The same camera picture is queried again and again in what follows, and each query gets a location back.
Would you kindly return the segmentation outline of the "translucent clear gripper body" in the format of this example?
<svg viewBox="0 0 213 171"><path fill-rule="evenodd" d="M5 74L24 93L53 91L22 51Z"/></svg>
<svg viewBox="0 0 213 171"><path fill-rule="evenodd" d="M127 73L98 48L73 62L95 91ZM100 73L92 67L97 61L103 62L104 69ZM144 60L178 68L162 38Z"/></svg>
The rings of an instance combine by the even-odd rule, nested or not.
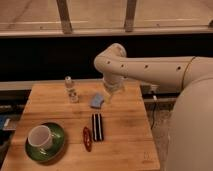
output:
<svg viewBox="0 0 213 171"><path fill-rule="evenodd" d="M106 103L110 103L112 97L118 92L124 92L125 87L123 82L116 84L109 84L106 81L103 81L104 86L104 100Z"/></svg>

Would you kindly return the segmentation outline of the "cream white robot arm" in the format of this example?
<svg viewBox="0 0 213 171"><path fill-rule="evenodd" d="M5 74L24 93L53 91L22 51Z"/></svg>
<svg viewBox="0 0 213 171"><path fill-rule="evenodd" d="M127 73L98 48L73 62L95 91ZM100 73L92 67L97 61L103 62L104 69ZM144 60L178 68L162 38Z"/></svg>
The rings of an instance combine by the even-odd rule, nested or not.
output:
<svg viewBox="0 0 213 171"><path fill-rule="evenodd" d="M213 171L213 58L129 58L114 43L94 59L108 92L125 77L179 89L171 117L165 171Z"/></svg>

